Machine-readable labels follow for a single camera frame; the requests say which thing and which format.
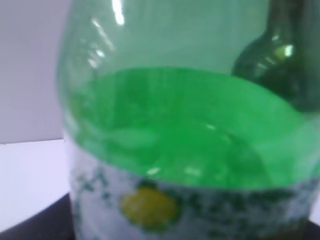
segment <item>clear plastic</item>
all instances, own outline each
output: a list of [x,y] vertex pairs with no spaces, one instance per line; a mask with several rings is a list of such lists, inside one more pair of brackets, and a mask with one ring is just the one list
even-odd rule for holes
[[299,239],[320,170],[316,6],[74,0],[57,78],[78,239]]

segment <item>green glass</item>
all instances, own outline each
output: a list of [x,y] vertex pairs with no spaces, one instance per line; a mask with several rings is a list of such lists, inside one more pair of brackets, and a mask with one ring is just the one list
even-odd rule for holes
[[57,78],[77,238],[300,239],[320,171],[308,9],[73,1]]

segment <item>green glass bottle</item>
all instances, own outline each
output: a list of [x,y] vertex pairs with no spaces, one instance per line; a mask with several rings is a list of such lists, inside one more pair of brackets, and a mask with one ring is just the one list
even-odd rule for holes
[[232,74],[259,84],[300,111],[315,108],[301,39],[304,0],[271,0],[265,32],[236,60]]

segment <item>white wall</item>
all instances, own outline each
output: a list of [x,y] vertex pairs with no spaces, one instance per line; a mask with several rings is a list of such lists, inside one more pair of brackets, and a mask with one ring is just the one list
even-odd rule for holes
[[62,137],[56,57],[70,0],[0,0],[0,144]]

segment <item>white label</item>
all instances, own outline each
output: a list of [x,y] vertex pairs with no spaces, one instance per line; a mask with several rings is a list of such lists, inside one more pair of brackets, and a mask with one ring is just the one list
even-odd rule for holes
[[78,240],[295,240],[317,195],[318,179],[266,190],[157,182],[69,143]]

